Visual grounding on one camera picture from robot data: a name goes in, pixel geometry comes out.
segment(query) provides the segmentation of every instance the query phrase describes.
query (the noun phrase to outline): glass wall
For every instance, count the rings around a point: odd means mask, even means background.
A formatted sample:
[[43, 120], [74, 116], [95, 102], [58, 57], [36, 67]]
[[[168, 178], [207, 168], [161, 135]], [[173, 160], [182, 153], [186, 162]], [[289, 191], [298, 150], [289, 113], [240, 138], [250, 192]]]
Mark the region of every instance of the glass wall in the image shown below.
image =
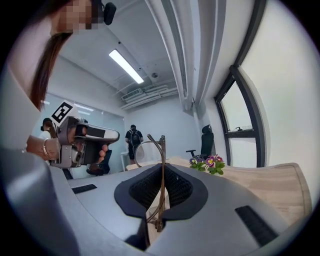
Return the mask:
[[[48, 93], [45, 98], [43, 109], [41, 110], [41, 116], [36, 123], [32, 135], [38, 137], [41, 133], [40, 127], [44, 118], [49, 118], [54, 111], [58, 108], [61, 102], [65, 100], [64, 98], [52, 95]], [[112, 154], [109, 160], [110, 174], [117, 173], [122, 171], [121, 163], [121, 152], [128, 151], [125, 143], [125, 122], [124, 118], [119, 115], [115, 115], [106, 111], [95, 109], [91, 106], [86, 106], [79, 103], [79, 105], [87, 107], [91, 110], [83, 109], [78, 107], [79, 116], [85, 118], [89, 124], [114, 129], [119, 132], [120, 139], [116, 143], [113, 143], [109, 146], [109, 149], [112, 150]], [[86, 172], [87, 166], [81, 166], [78, 168], [73, 168], [71, 174], [74, 179], [90, 177], [91, 175]]]

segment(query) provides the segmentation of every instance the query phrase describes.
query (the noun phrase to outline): wooden desk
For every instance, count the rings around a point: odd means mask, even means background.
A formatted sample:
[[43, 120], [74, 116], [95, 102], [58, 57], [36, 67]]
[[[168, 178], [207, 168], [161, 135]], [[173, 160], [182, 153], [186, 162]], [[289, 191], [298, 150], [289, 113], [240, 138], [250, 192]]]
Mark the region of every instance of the wooden desk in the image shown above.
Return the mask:
[[[189, 161], [180, 157], [171, 157], [167, 163], [189, 167]], [[158, 162], [144, 162], [141, 166]], [[126, 169], [138, 168], [131, 164]], [[310, 192], [306, 179], [297, 163], [284, 163], [264, 168], [240, 168], [226, 166], [223, 178], [234, 181], [255, 194], [258, 198], [273, 206], [291, 225], [312, 211]]]

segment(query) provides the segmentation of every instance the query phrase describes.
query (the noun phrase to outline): black vent grille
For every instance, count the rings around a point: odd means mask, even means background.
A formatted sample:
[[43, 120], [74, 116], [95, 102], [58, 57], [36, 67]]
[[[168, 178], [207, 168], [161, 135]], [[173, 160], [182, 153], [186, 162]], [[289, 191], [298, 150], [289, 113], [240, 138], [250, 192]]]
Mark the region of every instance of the black vent grille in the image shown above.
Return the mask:
[[261, 247], [278, 236], [250, 206], [236, 208], [235, 212]]

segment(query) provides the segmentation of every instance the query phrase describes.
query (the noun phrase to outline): window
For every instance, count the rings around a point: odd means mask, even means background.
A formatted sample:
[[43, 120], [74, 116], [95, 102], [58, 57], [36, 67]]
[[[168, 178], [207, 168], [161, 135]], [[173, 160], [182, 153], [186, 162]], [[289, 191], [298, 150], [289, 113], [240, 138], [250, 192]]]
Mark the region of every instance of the window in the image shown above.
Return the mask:
[[264, 167], [266, 149], [262, 118], [238, 68], [230, 67], [230, 73], [214, 99], [222, 122], [227, 164]]

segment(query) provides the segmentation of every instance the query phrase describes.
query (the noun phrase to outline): long brown hair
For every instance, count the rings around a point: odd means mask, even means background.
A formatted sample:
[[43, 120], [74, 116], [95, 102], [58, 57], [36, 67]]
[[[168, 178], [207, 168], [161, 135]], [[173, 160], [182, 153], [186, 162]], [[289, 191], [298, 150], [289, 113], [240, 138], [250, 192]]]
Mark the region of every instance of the long brown hair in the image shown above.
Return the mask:
[[[43, 20], [46, 16], [54, 14], [72, 0], [46, 0], [29, 25]], [[47, 42], [44, 52], [36, 68], [31, 84], [31, 101], [37, 109], [41, 109], [45, 100], [49, 77], [53, 71], [59, 51], [72, 33], [59, 33], [52, 36]]]

